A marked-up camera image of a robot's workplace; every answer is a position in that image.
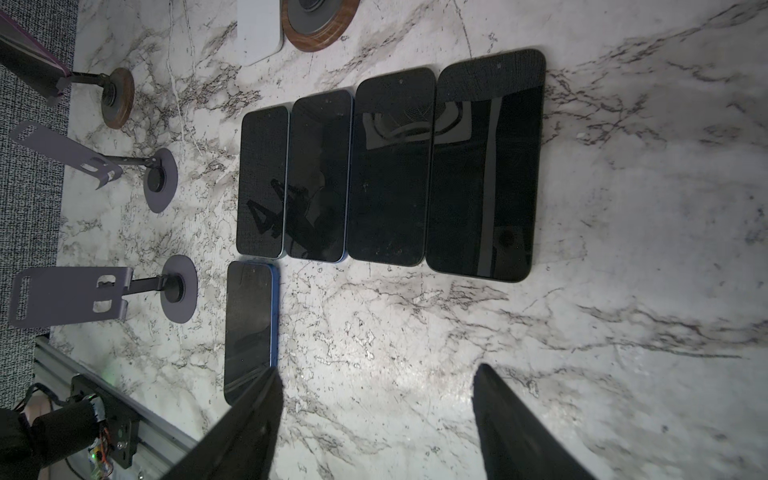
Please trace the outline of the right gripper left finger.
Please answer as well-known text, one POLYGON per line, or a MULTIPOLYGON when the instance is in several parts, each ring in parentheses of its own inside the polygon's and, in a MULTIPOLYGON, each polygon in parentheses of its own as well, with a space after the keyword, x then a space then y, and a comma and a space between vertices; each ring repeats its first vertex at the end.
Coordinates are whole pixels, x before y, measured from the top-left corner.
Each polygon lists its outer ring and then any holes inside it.
POLYGON ((267 479, 274 459, 283 383, 268 368, 166 479, 267 479))

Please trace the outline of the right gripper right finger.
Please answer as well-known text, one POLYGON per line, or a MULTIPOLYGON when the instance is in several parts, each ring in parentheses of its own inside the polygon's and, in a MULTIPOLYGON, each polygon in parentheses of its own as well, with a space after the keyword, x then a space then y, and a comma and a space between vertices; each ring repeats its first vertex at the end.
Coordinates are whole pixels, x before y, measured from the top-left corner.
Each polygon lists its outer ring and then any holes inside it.
POLYGON ((489 479, 593 477, 488 364, 474 375, 472 404, 489 479))

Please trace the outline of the phone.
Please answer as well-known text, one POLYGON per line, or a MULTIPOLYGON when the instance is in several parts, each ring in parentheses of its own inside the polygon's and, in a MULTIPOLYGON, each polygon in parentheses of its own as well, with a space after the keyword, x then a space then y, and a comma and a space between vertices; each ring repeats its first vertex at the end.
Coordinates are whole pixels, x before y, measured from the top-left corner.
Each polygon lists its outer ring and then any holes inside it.
POLYGON ((422 67, 356 90, 346 228, 355 260, 415 266, 424 258, 435 88, 422 67))
POLYGON ((55 105, 71 75, 67 67, 4 11, 1 12, 1 63, 55 105))
POLYGON ((279 272, 234 261, 227 270, 224 398, 233 406, 278 361, 279 272))
POLYGON ((286 253, 336 263, 345 255, 353 96, 334 90, 292 108, 285 205, 286 253))
POLYGON ((545 79, 534 48, 440 73, 426 233, 434 271, 510 283, 529 275, 545 79))
POLYGON ((236 248, 277 259, 283 252, 289 109, 247 113, 241 125, 236 248))

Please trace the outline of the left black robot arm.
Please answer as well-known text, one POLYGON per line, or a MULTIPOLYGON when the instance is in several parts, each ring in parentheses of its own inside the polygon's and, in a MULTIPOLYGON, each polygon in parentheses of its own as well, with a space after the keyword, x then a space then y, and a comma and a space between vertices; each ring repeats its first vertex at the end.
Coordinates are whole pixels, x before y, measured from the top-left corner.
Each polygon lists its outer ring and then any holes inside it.
POLYGON ((39 472, 86 449, 99 420, 90 401, 49 412, 29 423, 24 413, 1 410, 1 478, 37 479, 39 472))

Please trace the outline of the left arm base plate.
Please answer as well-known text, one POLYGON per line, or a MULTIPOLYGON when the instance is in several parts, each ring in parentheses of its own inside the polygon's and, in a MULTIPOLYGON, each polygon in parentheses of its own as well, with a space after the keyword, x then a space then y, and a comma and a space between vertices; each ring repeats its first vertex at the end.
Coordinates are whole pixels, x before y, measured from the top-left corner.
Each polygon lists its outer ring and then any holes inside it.
POLYGON ((98 397, 103 409, 96 414, 99 433, 106 444, 105 456, 112 465, 124 470, 133 465, 133 456, 139 445, 140 417, 109 385, 102 384, 85 374, 72 378, 71 395, 76 400, 98 397))

